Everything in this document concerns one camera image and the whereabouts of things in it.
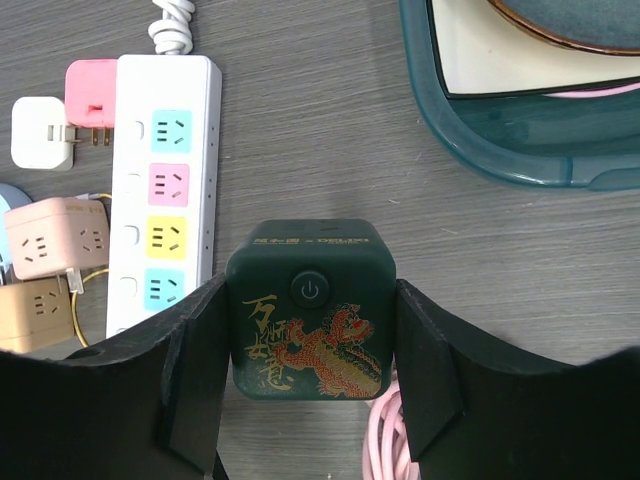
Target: pink outlet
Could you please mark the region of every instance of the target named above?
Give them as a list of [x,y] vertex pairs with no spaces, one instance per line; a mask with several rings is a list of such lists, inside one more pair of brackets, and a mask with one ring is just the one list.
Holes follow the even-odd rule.
[[186,207],[189,203],[189,166],[152,163],[149,168],[149,205]]

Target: beige power adapter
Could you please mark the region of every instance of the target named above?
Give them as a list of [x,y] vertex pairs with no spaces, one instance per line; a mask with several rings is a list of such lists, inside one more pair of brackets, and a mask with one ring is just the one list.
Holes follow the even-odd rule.
[[49,198],[4,215],[15,275],[20,280],[66,274],[83,293],[80,270],[109,263],[109,224],[97,200]]
[[73,337],[67,283],[45,278],[0,287],[0,349],[28,353]]

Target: tabletop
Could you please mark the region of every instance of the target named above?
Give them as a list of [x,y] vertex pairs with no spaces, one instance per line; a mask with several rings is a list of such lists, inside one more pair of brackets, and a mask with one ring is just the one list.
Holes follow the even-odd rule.
[[[581,363],[640,343],[638,194],[515,189],[459,165],[414,103],[395,0],[196,4],[196,52],[224,76],[216,271],[262,220],[361,217],[400,277],[522,348]],[[27,95],[63,98],[76,59],[152,53],[146,30],[158,16],[139,0],[3,7],[1,182],[36,200],[110,191],[110,147],[82,142],[64,173],[13,165],[11,106]],[[80,301],[90,342],[104,337],[105,310],[102,277]],[[256,402],[229,383],[219,451],[232,479],[361,478],[368,410]]]

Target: teal tray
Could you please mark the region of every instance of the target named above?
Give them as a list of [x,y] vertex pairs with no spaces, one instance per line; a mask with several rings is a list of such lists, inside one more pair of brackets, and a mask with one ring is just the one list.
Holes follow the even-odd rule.
[[517,185],[640,188],[640,90],[580,100],[449,98],[438,72],[431,1],[400,0],[400,11],[420,112],[461,163]]

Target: white cable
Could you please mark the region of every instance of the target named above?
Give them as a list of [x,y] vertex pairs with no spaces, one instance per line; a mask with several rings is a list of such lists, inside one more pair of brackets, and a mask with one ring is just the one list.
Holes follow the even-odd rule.
[[149,36],[156,44],[158,55],[186,55],[193,50],[193,35],[189,29],[196,6],[189,0],[152,0],[162,8],[162,20],[149,26]]

